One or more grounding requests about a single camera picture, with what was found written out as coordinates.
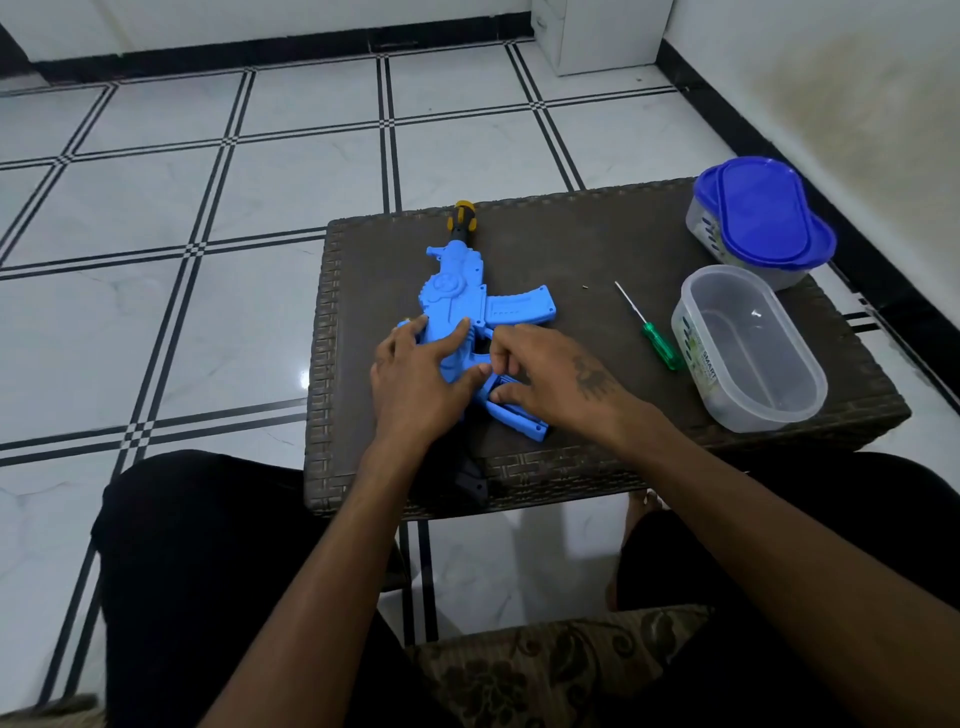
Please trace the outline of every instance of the screwdriver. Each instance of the screwdriver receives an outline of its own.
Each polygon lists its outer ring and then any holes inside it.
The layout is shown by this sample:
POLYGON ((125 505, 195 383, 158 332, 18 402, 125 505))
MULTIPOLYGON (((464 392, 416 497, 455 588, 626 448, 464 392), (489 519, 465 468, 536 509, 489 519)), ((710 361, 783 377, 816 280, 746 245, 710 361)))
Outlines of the screwdriver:
POLYGON ((639 309, 636 307, 633 301, 630 300, 630 296, 627 295, 627 292, 623 290, 623 286, 620 285, 617 281, 613 282, 617 288, 620 289, 620 293, 623 294, 623 298, 627 300, 627 303, 630 304, 630 308, 634 310, 634 313, 640 317, 640 321, 643 322, 643 335, 650 339, 650 343, 654 345, 654 351, 657 353, 657 356, 663 360, 663 363, 666 364, 666 368, 671 372, 676 372, 683 366, 683 360, 677 356, 677 353, 673 351, 673 347, 660 336, 660 332, 657 331, 657 327, 643 318, 643 314, 640 313, 639 309))

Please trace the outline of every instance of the hand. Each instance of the hand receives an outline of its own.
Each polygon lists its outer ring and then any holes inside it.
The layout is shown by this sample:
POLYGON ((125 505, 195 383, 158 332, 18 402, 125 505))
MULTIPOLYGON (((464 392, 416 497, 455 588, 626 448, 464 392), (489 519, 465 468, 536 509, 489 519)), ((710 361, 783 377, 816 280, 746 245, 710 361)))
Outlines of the hand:
POLYGON ((580 344, 552 328, 520 324, 493 330, 493 370, 516 376, 526 371, 530 384, 502 384, 491 392, 497 403, 519 404, 551 425, 577 432, 610 449, 617 435, 639 417, 659 412, 638 400, 580 344))
POLYGON ((440 362, 463 344, 470 319, 461 321, 445 339, 418 346, 416 336, 426 320, 420 316, 391 331, 376 348, 370 368, 377 439, 420 454, 456 424, 491 374, 489 364, 479 364, 448 384, 440 375, 440 362))

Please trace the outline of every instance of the green screwdriver handle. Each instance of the green screwdriver handle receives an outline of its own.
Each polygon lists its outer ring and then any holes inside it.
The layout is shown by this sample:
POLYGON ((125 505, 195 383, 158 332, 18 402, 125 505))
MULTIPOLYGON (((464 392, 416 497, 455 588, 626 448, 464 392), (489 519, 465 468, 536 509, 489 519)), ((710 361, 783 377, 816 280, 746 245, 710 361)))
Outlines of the green screwdriver handle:
POLYGON ((677 353, 673 351, 673 347, 660 336, 660 332, 657 331, 657 327, 651 324, 649 321, 643 325, 643 335, 650 339, 650 343, 654 345, 654 351, 657 352, 657 355, 663 360, 663 363, 666 364, 667 369, 671 372, 678 371, 682 366, 683 362, 677 353))

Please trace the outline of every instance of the screwdriver shaft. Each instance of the screwdriver shaft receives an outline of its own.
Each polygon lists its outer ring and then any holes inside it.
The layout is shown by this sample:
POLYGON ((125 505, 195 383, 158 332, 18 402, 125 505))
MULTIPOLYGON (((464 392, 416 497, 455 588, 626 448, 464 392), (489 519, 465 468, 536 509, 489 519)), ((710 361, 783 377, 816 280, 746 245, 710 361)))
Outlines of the screwdriver shaft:
POLYGON ((616 282, 616 281, 614 281, 613 284, 614 284, 617 288, 620 289, 620 293, 623 294, 623 298, 625 298, 625 299, 627 300, 627 303, 630 304, 630 308, 632 308, 632 309, 634 310, 634 313, 635 313, 637 316, 640 317, 640 321, 642 321, 644 324, 646 324, 646 323, 647 323, 647 320, 646 320, 645 318, 643 318, 643 314, 640 313, 640 309, 637 308, 636 305, 634 304, 634 302, 630 300, 630 296, 628 296, 628 295, 627 295, 627 292, 626 292, 625 290, 623 290, 623 286, 620 285, 620 284, 619 284, 618 282, 616 282))

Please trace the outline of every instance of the white wall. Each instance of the white wall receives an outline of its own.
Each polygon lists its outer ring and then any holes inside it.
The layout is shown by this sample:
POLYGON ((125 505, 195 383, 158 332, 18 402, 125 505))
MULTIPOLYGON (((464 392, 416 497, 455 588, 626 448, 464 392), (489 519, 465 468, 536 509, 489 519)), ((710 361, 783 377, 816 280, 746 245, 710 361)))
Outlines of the white wall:
POLYGON ((960 326, 960 2, 675 0, 666 38, 960 326))
POLYGON ((31 61, 530 10, 531 0, 0 0, 31 61))

